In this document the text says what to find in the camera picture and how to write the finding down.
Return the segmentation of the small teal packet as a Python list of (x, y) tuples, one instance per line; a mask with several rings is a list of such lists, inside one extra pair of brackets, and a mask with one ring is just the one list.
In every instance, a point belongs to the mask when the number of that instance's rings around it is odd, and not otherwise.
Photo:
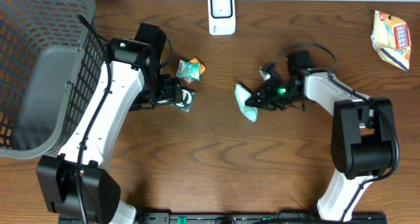
[(199, 64), (191, 64), (189, 62), (180, 60), (177, 70), (177, 77), (180, 78), (193, 78), (196, 81), (200, 80), (199, 75), (200, 65)]

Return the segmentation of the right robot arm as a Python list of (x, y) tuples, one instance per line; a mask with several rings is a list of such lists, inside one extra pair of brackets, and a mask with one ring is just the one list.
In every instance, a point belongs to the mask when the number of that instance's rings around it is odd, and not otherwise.
[(318, 219), (346, 223), (365, 190), (391, 176), (398, 166), (400, 149), (394, 128), (391, 101), (357, 92), (327, 68), (315, 67), (307, 50), (287, 56), (289, 80), (269, 63), (259, 72), (264, 83), (244, 105), (275, 111), (295, 102), (312, 101), (332, 115), (331, 157), (333, 177), (317, 201)]

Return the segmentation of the yellow snack bag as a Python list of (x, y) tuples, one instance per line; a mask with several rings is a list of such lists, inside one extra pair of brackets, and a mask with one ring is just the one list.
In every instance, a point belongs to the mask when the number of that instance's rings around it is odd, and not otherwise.
[(389, 64), (410, 70), (411, 37), (407, 23), (394, 15), (375, 11), (371, 33), (373, 49)]

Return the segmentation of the small orange box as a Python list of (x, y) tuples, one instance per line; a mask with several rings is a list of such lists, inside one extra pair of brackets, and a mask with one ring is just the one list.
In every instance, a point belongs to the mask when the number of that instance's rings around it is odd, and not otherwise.
[[(199, 64), (199, 75), (202, 75), (204, 73), (205, 65), (197, 57), (192, 58), (189, 61), (189, 63)], [(194, 81), (194, 79), (193, 78), (186, 78), (185, 81), (186, 81), (186, 83), (191, 84)]]

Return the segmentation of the teal wet wipes pack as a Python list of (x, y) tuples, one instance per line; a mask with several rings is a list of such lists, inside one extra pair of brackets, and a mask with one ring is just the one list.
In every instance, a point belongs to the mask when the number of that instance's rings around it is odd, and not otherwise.
[(236, 84), (234, 91), (240, 112), (252, 123), (257, 121), (258, 109), (245, 104), (251, 97), (251, 93), (239, 83)]

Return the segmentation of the dark green round-logo packet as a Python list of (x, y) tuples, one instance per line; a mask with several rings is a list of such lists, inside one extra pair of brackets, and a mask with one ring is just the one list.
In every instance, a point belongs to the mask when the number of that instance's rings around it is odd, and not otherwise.
[(182, 101), (172, 104), (171, 107), (176, 108), (178, 110), (182, 110), (184, 112), (189, 112), (192, 108), (195, 97), (196, 97), (196, 92), (194, 90), (183, 87), (182, 88)]

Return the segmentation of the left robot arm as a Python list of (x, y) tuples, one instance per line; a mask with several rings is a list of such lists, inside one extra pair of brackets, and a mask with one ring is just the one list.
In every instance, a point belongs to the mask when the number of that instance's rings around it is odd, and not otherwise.
[(135, 223), (137, 209), (121, 200), (109, 174), (112, 153), (131, 110), (182, 101), (179, 78), (161, 74), (166, 38), (113, 38), (100, 83), (79, 125), (58, 156), (42, 156), (36, 174), (47, 209), (82, 223)]

